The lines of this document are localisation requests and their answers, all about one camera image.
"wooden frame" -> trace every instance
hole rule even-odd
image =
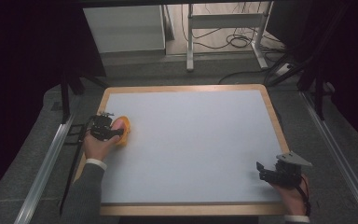
[[[162,87],[117,87],[108,88],[103,94],[98,113],[105,110],[111,93],[165,92],[165,91],[247,91],[261,92],[272,126],[277,135],[282,153],[289,152],[281,125],[273,109],[266,88],[259,84],[250,85],[207,85],[207,86],[162,86]],[[83,155],[75,179],[83,171],[86,158]],[[190,205],[103,205],[103,216],[261,216],[283,215],[286,210],[281,203],[245,203],[245,204],[190,204]]]

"orange sponge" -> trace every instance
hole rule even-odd
[[[130,120],[126,117],[126,116],[121,116],[119,118],[117,118],[116,120],[121,119],[124,121],[124,125],[126,126],[124,129],[124,133],[123,135],[120,136],[120,139],[118,140],[118,142],[115,143],[116,146],[121,146],[124,147],[127,145],[127,136],[131,131],[131,124],[130,124]]]

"white board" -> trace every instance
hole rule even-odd
[[[260,91],[113,93],[105,111],[131,133],[105,160],[102,203],[281,200],[255,167],[282,154]]]

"hand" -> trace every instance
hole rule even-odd
[[[302,175],[302,177],[304,179],[301,181],[300,187],[304,191],[304,193],[309,197],[308,179],[305,175]],[[286,189],[278,185],[274,185],[274,184],[270,184],[270,185],[281,194],[282,201],[286,205],[288,215],[292,215],[292,216],[306,215],[307,208],[297,189]]]
[[[112,125],[112,130],[125,129],[125,123],[121,119],[115,120]],[[95,159],[103,161],[103,159],[109,154],[110,148],[118,142],[120,137],[118,135],[113,136],[111,139],[103,142],[93,137],[90,131],[86,132],[83,141],[83,149],[86,155],[86,159]]]

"white cuff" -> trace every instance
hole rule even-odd
[[[107,168],[107,165],[103,161],[98,161],[95,159],[86,159],[86,163],[96,164],[96,165],[100,166],[101,168],[103,168],[104,170],[106,170],[106,168]]]
[[[307,216],[284,216],[285,221],[290,222],[305,222],[310,223],[310,218]]]

